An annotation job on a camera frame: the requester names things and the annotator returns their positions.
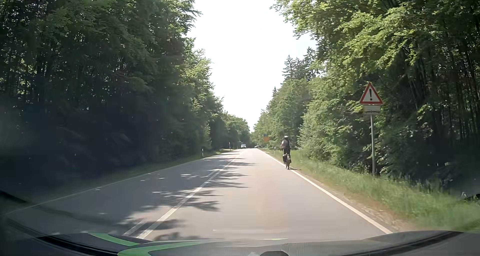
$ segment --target metal pole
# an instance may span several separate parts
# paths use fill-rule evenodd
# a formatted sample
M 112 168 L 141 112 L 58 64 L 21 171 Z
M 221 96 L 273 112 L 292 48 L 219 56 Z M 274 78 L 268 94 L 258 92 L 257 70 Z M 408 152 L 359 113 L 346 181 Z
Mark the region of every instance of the metal pole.
M 374 141 L 374 117 L 370 115 L 370 126 L 371 126 L 371 174 L 375 176 L 375 141 Z

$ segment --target asphalt road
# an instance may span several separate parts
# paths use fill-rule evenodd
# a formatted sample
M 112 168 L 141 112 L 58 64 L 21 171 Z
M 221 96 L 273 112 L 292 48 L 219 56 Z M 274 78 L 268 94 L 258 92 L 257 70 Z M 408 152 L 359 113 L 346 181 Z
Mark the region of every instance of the asphalt road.
M 44 234 L 105 232 L 154 241 L 330 241 L 388 232 L 257 149 L 167 168 L 9 217 Z

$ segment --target cyclist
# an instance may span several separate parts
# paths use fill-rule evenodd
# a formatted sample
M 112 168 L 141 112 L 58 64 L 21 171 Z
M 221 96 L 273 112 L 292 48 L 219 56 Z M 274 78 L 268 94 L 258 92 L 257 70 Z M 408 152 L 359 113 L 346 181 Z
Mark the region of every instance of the cyclist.
M 280 148 L 283 150 L 283 164 L 287 163 L 287 154 L 290 155 L 290 140 L 288 136 L 284 136 Z

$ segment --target triangular warning sign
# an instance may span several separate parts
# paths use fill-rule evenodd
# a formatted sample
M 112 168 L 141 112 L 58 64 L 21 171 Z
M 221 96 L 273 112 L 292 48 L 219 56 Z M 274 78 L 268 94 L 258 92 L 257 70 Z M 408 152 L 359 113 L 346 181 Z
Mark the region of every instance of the triangular warning sign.
M 363 95 L 361 96 L 360 99 L 360 104 L 362 105 L 383 105 L 383 101 L 380 98 L 380 96 L 377 93 L 377 90 L 375 90 L 374 86 L 372 85 L 371 82 L 368 83 L 367 87 L 365 88 L 365 91 L 363 92 Z

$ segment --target green stripe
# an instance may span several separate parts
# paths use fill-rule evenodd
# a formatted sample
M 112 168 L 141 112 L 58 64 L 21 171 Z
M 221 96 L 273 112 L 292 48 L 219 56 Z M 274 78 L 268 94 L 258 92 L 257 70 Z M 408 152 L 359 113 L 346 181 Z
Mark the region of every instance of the green stripe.
M 108 235 L 106 233 L 89 233 L 89 235 L 93 235 L 93 236 L 98 237 L 100 239 L 107 240 L 107 241 L 110 241 L 110 242 L 114 242 L 114 243 L 117 243 L 117 244 L 120 244 L 120 245 L 125 245 L 125 246 L 135 246 L 135 245 L 140 244 L 140 243 L 135 243 L 135 242 L 132 242 L 132 241 L 123 240 L 123 239 L 120 239 L 120 238 L 117 238 L 117 237 L 113 237 L 113 236 Z
M 151 256 L 149 252 L 156 251 L 156 250 L 164 250 L 169 248 L 176 248 L 176 247 L 184 247 L 184 246 L 193 246 L 193 245 L 200 245 L 207 242 L 181 242 L 181 243 L 171 243 L 165 245 L 157 245 L 157 246 L 143 246 L 143 247 L 135 247 L 129 248 L 126 250 L 122 250 L 118 252 L 118 256 Z

